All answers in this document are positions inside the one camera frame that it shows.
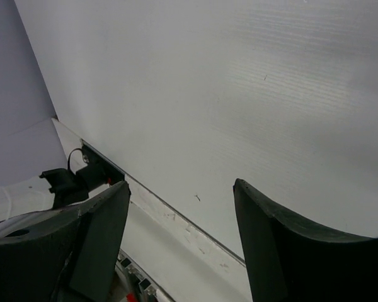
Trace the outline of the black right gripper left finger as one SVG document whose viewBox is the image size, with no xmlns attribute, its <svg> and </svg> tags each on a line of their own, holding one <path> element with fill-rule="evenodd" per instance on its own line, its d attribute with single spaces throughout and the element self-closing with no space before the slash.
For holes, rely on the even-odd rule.
<svg viewBox="0 0 378 302">
<path fill-rule="evenodd" d="M 129 200 L 120 181 L 0 236 L 0 301 L 106 301 Z"/>
</svg>

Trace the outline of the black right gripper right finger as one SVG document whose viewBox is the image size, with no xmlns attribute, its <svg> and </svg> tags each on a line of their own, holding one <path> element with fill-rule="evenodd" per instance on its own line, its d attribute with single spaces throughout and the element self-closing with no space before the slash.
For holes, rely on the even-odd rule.
<svg viewBox="0 0 378 302">
<path fill-rule="evenodd" d="M 253 301 L 378 301 L 378 238 L 316 223 L 242 179 L 233 192 Z"/>
</svg>

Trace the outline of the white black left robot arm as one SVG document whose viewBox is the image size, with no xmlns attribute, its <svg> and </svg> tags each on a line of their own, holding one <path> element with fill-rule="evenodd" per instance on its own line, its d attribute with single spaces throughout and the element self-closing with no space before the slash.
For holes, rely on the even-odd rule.
<svg viewBox="0 0 378 302">
<path fill-rule="evenodd" d="M 86 197 L 70 194 L 64 203 L 58 202 L 56 194 L 50 192 L 50 183 L 38 176 L 0 186 L 0 238 L 46 220 L 66 207 L 89 200 L 104 191 L 110 182 L 111 178 L 105 176 L 96 182 Z"/>
</svg>

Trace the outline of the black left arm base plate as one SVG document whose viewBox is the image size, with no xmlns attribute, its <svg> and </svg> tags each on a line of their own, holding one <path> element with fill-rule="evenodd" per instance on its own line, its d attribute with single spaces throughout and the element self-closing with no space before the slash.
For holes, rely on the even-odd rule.
<svg viewBox="0 0 378 302">
<path fill-rule="evenodd" d="M 76 172 L 76 177 L 88 191 L 93 191 L 103 184 L 109 184 L 112 186 L 125 180 L 125 173 L 123 170 L 84 140 L 82 140 L 81 151 L 83 161 L 87 166 L 79 169 Z"/>
</svg>

